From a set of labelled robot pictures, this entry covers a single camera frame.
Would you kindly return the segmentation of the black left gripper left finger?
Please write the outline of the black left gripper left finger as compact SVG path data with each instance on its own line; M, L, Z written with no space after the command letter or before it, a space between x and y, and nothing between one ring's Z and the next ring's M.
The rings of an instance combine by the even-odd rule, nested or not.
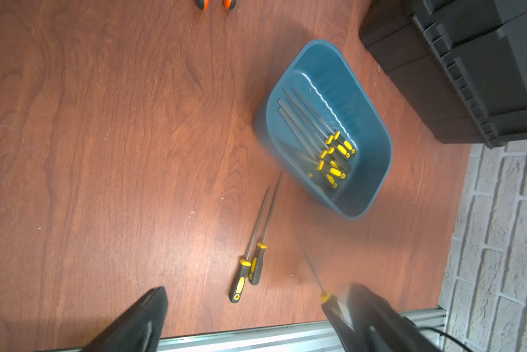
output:
M156 351L167 309L165 288L152 288L82 350Z

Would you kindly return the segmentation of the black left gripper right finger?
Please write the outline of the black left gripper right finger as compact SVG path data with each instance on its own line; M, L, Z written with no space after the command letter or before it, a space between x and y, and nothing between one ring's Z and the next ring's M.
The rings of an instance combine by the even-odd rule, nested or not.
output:
M349 351L438 351L413 322L361 284L348 292L348 311L354 332Z

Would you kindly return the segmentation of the file three yellow black handle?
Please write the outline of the file three yellow black handle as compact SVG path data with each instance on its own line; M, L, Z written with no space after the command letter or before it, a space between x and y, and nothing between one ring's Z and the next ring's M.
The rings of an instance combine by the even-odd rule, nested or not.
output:
M342 310L340 308L338 298L330 293L329 291L326 291L323 287L319 275L313 265L313 262L311 261L310 255L308 254L307 250L304 248L303 243L300 239L300 237L296 237L299 246L304 254L304 257L310 267L310 270L313 274L314 279L316 280L318 286L321 290L321 301L322 305L321 308L323 310L323 313L325 314L327 320L332 325L332 328L337 333L341 345L344 348L345 351L355 351L355 334L354 330L348 325L347 321L345 320Z

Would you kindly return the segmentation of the file one yellow black handle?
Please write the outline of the file one yellow black handle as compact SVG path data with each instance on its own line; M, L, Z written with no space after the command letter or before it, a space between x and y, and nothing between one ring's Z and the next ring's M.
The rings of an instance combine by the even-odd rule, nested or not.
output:
M230 291L229 291L229 299L230 299L231 303L234 303L234 304L238 303L240 298L241 298L241 295L243 293L245 282L246 282L246 278L247 278L248 272L250 271L250 268L251 268L250 254L252 253L252 250L254 248L254 245L255 245L255 242L256 242L256 239L257 239L257 234L258 234L258 231L259 231L261 220L263 218L263 213L266 210L266 205L267 205L267 202L268 202L268 199L269 199L269 194L270 194L270 187L267 189L266 195L265 195L265 197L263 199L263 202L262 202L262 205L260 207L260 211L259 211L257 220L256 220L255 225L253 227L253 233L250 236L250 242L249 242L249 245L247 247L247 251L246 251L245 255L243 257L241 257L241 259L239 261L238 270L237 270L237 272L236 272L236 274L235 274L235 276L234 276L234 278L232 280L231 288L230 288Z

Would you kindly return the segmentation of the file two yellow black handle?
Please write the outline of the file two yellow black handle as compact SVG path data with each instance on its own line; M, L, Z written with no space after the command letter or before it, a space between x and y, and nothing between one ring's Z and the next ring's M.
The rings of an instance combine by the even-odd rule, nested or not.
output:
M272 198L272 203L271 203L271 205L269 207L269 212L268 212L268 215L267 215L267 219L266 219L266 222L265 222L265 226L263 228L263 235L258 239L258 241L256 243L255 253L254 253L254 256L253 256L253 261L252 261L252 265L251 265L250 273L249 273L249 282L250 282L251 285L257 285L260 282L260 277L261 277L261 274L262 274L262 271L263 271L263 257L264 257L265 251L267 249L266 238L267 238L267 235L268 235L269 225L270 225L270 222L271 222L272 214L274 212L275 203L276 203L277 198L278 198L278 193L279 193L281 180L282 180L282 173L279 174L279 178L278 178L277 184L275 186L275 191L274 191L274 195L273 195L273 198Z

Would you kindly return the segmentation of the file eight yellow black handle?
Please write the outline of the file eight yellow black handle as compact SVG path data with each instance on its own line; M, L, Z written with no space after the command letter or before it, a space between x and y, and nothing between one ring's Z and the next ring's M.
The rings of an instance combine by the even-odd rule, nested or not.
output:
M280 107L305 135L305 138L319 151L318 156L321 159L328 161L332 167L338 168L341 172L340 177L345 179L346 173L350 171L350 166L345 159L339 156L339 153L334 147L332 147L332 145L329 145L322 140L320 140L319 143L316 143L316 141L319 140L319 135L317 135L314 130L291 109L291 104L289 102L285 102L282 99L279 99L278 102Z

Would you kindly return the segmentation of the file six yellow black handle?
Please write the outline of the file six yellow black handle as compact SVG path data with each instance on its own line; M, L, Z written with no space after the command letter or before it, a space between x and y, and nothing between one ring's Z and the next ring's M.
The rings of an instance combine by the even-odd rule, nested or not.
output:
M338 183L335 180L335 176L344 176L343 173L339 173L339 170L336 168L331 168L327 166L324 162L324 160L317 160L313 158L312 156L309 156L307 153L302 152L301 150L294 148L291 145L285 144L281 142L281 145L293 156L297 157L299 159L302 159L304 161L308 161L315 165L316 170L318 170L327 180L329 187L332 189L336 189L338 187Z

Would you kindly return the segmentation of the teal plastic storage box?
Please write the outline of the teal plastic storage box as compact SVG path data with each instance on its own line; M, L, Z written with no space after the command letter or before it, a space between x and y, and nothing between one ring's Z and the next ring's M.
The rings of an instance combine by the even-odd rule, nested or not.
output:
M314 164L293 157L281 145L282 142L307 153L279 113L279 99L289 102L291 109L319 135L316 143L324 141L285 94L284 89L322 128L292 88L357 150L354 156L345 160L350 171L345 180L337 180L336 189L329 187ZM369 210L392 163L392 139L387 127L341 52L326 40L313 40L298 53L257 110L255 132L259 142L317 201L351 220L360 219Z

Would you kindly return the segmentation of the file seven yellow black handle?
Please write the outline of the file seven yellow black handle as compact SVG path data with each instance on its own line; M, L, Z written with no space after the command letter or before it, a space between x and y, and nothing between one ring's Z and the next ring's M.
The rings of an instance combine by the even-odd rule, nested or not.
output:
M337 180L345 180L346 173L340 168L334 158L328 156L326 150L321 150L308 136L308 133L301 124L295 119L290 110L284 107L279 107L279 113L282 115L286 123L288 123L292 132L294 132L297 139L306 149L308 160L316 165L316 169L321 172L333 188L337 188Z

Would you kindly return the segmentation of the file nine yellow black handle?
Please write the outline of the file nine yellow black handle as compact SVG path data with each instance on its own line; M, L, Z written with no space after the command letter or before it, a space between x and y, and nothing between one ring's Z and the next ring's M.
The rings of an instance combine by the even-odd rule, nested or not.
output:
M326 133L325 130L323 130L319 124L316 122L316 120L312 117L310 113L308 113L303 106L294 98L294 96L291 95L287 90L284 89L285 94L288 96L288 98L291 99L291 101L295 104L295 106L299 109L299 111L304 114L305 117L307 117L307 120L310 121L316 130L323 136L324 143L326 145L329 145L331 148L335 148L336 151L341 154L345 160L349 160L351 157L350 152L345 149L344 146L342 146L339 142L335 142L335 135L332 133Z

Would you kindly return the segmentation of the file ten yellow black handle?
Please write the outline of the file ten yellow black handle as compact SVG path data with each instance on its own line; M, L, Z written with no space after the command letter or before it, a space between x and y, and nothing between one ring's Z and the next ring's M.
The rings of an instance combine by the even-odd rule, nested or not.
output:
M334 139L335 139L335 142L339 142L342 146L345 147L345 149L347 149L348 152L350 152L351 154L351 157L354 156L357 152L357 150L355 149L355 147L350 143L348 142L341 134L341 132L339 131L335 131L333 130L327 123L326 123L326 120L323 119L323 117L319 114L319 112L304 98L304 96L302 94L300 94L295 88L292 88L291 89L296 95L297 97L304 103L304 105L314 114L314 116L318 119L318 121L320 122L320 124L322 125L322 129L325 129L326 131L328 131L328 133L332 133L333 135L335 135Z

